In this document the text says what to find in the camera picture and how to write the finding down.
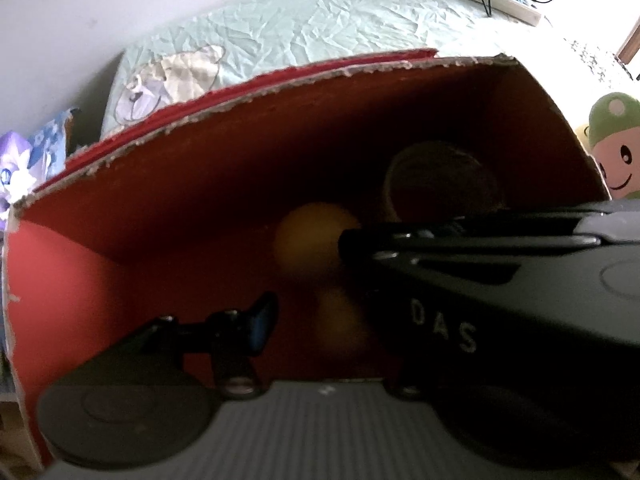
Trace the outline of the wooden knob massager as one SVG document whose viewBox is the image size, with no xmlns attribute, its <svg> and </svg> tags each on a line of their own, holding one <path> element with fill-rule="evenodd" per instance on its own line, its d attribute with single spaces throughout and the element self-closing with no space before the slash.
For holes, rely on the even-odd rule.
<svg viewBox="0 0 640 480">
<path fill-rule="evenodd" d="M 322 358 L 347 359 L 362 350 L 366 335 L 338 276 L 338 240 L 358 220 L 334 204 L 296 208 L 274 234 L 274 258 L 281 275 L 310 307 L 310 341 Z"/>
</svg>

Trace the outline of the red cardboard box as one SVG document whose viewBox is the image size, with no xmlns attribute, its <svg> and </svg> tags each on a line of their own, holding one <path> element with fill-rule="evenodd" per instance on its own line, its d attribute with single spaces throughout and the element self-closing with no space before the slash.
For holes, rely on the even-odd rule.
<svg viewBox="0 0 640 480">
<path fill-rule="evenodd" d="M 273 232 L 311 203 L 359 222 L 387 218 L 397 155 L 453 148 L 495 180 L 503 207 L 604 200 L 596 164 L 544 88 L 515 58 L 427 50 L 287 68 L 153 113 L 73 156 L 11 208 L 3 248 L 8 353 L 32 452 L 57 463 L 36 422 L 47 386 L 160 314 L 201 321 L 281 284 Z M 322 358 L 310 307 L 286 296 L 258 359 L 284 391 L 233 404 L 157 478 L 454 478 L 497 468 L 459 448 L 423 406 L 363 385 L 372 353 Z"/>
</svg>

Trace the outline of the green pea plush toy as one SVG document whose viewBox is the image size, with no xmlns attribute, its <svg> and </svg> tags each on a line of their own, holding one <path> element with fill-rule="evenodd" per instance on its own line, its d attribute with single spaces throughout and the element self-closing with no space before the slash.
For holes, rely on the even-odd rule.
<svg viewBox="0 0 640 480">
<path fill-rule="evenodd" d="M 591 155 L 614 200 L 639 198 L 639 101 L 612 92 L 594 103 L 589 114 Z"/>
</svg>

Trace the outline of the green patterned bed sheet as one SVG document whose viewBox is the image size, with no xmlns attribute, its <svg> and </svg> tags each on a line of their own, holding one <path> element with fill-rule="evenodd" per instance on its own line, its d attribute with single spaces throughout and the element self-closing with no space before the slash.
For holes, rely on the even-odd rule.
<svg viewBox="0 0 640 480">
<path fill-rule="evenodd" d="M 235 1 L 126 47 L 101 136 L 275 70 L 387 51 L 445 52 L 485 18 L 469 0 Z"/>
</svg>

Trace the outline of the blue patterned bag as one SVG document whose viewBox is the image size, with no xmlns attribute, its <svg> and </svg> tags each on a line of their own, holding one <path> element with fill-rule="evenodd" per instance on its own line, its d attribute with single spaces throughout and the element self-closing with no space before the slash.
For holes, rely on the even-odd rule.
<svg viewBox="0 0 640 480">
<path fill-rule="evenodd" d="M 76 107 L 63 110 L 28 138 L 32 146 L 28 171 L 38 184 L 52 179 L 65 169 L 78 112 Z"/>
</svg>

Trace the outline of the purple cartoon tissue pack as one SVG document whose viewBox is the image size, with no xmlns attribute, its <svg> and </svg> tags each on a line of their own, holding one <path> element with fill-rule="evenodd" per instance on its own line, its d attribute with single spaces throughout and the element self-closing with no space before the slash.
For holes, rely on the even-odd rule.
<svg viewBox="0 0 640 480">
<path fill-rule="evenodd" d="M 11 206 L 28 194 L 36 178 L 29 172 L 30 144 L 19 133 L 1 136 L 1 229 L 6 229 Z"/>
</svg>

